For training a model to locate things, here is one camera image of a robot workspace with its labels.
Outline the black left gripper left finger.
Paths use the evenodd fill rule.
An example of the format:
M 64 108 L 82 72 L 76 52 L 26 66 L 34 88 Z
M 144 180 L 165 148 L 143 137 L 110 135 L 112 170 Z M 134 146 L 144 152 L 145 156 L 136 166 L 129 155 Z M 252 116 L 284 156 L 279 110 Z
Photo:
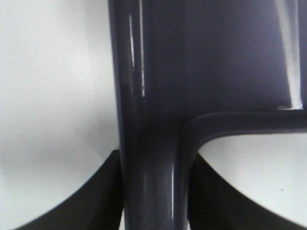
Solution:
M 119 150 L 68 199 L 22 230 L 118 230 L 124 208 Z

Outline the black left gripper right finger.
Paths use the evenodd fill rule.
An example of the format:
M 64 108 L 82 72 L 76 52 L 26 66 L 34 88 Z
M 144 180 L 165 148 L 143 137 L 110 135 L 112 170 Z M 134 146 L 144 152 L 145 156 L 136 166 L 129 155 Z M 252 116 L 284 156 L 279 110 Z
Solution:
M 192 230 L 304 229 L 240 193 L 199 154 L 191 168 L 188 220 Z

